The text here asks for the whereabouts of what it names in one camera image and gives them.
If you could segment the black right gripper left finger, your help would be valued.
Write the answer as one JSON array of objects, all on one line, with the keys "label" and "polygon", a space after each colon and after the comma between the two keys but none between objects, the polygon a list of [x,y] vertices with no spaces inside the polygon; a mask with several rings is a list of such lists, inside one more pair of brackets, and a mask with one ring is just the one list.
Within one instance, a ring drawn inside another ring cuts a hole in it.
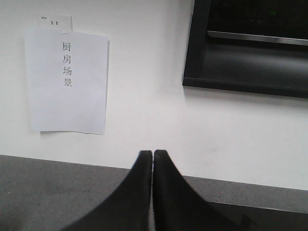
[{"label": "black right gripper left finger", "polygon": [[64,231],[148,231],[153,154],[140,151],[121,184]]}]

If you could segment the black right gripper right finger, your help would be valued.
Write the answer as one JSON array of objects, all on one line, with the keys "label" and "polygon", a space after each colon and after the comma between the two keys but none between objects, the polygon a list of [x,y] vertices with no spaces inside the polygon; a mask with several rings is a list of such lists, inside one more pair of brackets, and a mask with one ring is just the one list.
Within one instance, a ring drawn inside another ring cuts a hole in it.
[{"label": "black right gripper right finger", "polygon": [[239,224],[204,200],[180,174],[166,150],[154,153],[153,210],[157,231],[257,231],[243,214]]}]

